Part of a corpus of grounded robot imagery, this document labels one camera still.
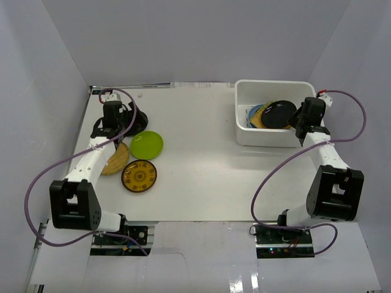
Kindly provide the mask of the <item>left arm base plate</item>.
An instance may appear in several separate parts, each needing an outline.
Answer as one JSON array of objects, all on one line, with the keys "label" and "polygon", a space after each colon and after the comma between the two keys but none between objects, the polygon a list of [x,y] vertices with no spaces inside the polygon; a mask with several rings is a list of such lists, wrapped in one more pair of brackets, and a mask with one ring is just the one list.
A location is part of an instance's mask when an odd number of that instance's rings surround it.
[{"label": "left arm base plate", "polygon": [[[118,232],[117,234],[126,235],[132,237],[140,245],[146,245],[148,240],[148,226],[126,226],[124,232]],[[93,239],[94,245],[128,245],[130,240],[123,237],[112,236],[95,236]]]}]

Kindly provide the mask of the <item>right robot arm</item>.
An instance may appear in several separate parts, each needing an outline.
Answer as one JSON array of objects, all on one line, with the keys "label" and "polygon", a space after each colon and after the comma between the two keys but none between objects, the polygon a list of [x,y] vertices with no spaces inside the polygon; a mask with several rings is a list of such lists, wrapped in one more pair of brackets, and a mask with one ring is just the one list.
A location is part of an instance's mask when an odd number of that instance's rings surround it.
[{"label": "right robot arm", "polygon": [[295,135],[317,168],[303,205],[287,209],[277,218],[276,237],[288,244],[298,236],[297,226],[321,222],[352,222],[357,215],[364,174],[351,169],[331,142],[323,117],[331,99],[306,97],[290,118]]}]

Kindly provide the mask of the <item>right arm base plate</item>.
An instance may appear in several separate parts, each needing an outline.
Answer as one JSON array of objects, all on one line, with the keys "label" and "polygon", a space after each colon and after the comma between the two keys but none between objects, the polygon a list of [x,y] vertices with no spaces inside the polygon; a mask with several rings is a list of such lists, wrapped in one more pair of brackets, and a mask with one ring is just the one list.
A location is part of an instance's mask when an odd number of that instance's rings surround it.
[{"label": "right arm base plate", "polygon": [[312,244],[312,237],[309,231],[301,230],[277,230],[260,225],[250,228],[251,235],[255,236],[255,243],[258,245],[289,246],[293,244]]}]

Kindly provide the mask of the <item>green plastic plate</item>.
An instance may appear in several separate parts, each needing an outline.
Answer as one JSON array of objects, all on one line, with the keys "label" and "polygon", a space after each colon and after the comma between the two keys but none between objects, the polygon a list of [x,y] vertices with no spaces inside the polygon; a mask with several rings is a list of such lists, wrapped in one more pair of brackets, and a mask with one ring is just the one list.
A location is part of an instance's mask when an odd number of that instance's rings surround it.
[{"label": "green plastic plate", "polygon": [[131,154],[142,160],[151,160],[159,156],[164,148],[163,138],[154,131],[142,131],[136,134],[131,143]]}]

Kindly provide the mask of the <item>square bamboo woven tray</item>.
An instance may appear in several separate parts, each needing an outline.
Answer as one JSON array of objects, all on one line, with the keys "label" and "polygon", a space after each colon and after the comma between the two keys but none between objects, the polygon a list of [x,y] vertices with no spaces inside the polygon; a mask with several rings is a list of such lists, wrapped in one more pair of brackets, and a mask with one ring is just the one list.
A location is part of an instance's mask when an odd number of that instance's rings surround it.
[{"label": "square bamboo woven tray", "polygon": [[255,115],[251,118],[250,122],[255,126],[254,128],[262,129],[264,128],[263,123],[261,122],[261,115],[263,110],[265,109],[265,105],[261,107]]}]

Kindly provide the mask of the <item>blue plastic plate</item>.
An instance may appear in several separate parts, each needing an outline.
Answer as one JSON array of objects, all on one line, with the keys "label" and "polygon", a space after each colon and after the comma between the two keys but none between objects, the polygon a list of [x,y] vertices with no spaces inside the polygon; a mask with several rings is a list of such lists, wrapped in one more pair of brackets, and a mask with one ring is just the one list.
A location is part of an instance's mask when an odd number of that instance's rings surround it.
[{"label": "blue plastic plate", "polygon": [[250,128],[254,128],[255,126],[250,122],[251,118],[255,115],[255,113],[261,108],[263,107],[264,104],[258,104],[256,106],[253,106],[253,107],[249,107],[247,109],[247,124]]}]

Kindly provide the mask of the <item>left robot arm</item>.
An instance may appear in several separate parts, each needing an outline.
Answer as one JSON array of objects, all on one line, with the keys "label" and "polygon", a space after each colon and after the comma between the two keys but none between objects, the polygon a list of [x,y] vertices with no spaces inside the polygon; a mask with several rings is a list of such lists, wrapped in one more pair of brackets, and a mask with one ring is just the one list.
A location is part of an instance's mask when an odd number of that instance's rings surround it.
[{"label": "left robot arm", "polygon": [[51,215],[55,228],[108,232],[115,243],[124,243],[129,228],[122,215],[102,210],[95,192],[98,178],[124,137],[143,131],[147,116],[133,102],[103,103],[103,116],[90,135],[89,145],[76,166],[61,181],[49,187]]}]

